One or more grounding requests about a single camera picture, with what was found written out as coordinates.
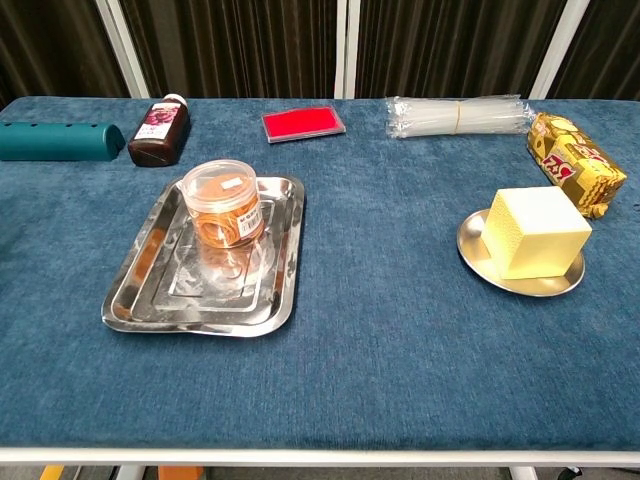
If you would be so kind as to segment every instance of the round metal plate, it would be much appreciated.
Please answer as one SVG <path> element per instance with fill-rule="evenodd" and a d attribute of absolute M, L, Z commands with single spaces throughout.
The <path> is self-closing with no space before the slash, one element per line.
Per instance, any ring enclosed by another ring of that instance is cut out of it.
<path fill-rule="evenodd" d="M 562 277 L 524 278 L 503 280 L 480 238 L 489 210 L 469 215 L 458 228 L 458 251 L 469 267 L 496 287 L 531 297 L 553 297 L 573 290 L 584 277 L 582 252 Z"/>

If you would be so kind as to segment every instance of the bundle of straws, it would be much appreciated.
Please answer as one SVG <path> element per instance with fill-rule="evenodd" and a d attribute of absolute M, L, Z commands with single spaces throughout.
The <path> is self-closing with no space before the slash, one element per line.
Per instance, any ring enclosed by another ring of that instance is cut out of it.
<path fill-rule="evenodd" d="M 526 133 L 535 116 L 520 95 L 439 100 L 387 100 L 387 132 L 393 138 L 461 133 Z"/>

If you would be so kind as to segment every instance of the yellow cube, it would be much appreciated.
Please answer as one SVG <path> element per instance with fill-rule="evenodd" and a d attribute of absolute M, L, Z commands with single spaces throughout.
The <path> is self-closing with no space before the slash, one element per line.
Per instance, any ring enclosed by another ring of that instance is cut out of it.
<path fill-rule="evenodd" d="M 482 241 L 504 279 L 564 275 L 591 227 L 560 187 L 498 190 Z"/>

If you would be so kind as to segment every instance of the cracker package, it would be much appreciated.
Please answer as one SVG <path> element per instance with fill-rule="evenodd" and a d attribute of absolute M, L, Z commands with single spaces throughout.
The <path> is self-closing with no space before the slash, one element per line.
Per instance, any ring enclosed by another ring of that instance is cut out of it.
<path fill-rule="evenodd" d="M 605 214 L 627 176 L 591 138 L 566 118 L 542 112 L 527 140 L 542 171 L 582 215 Z"/>

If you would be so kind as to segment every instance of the white table edge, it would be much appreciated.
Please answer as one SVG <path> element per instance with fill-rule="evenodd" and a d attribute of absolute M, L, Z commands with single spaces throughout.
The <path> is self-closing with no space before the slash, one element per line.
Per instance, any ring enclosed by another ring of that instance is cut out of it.
<path fill-rule="evenodd" d="M 555 467 L 567 465 L 640 467 L 640 452 L 0 448 L 0 464 L 231 467 Z"/>

